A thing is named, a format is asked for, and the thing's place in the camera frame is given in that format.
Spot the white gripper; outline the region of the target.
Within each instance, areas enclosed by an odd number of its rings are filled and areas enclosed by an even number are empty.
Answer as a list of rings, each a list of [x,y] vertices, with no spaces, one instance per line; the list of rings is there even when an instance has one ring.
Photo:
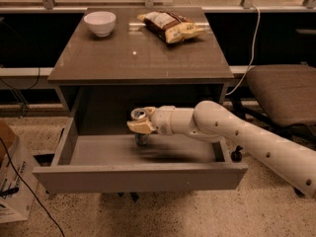
[[[174,106],[163,106],[160,108],[145,107],[146,114],[151,117],[150,120],[133,120],[127,123],[128,128],[141,134],[150,134],[156,131],[161,135],[172,135],[171,118]]]

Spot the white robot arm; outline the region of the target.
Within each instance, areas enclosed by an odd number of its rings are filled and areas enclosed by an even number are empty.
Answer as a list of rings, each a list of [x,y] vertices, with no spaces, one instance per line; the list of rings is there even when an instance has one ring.
[[[127,126],[135,133],[182,134],[207,142],[228,138],[306,196],[316,195],[314,150],[246,122],[213,101],[193,108],[137,108],[130,116]]]

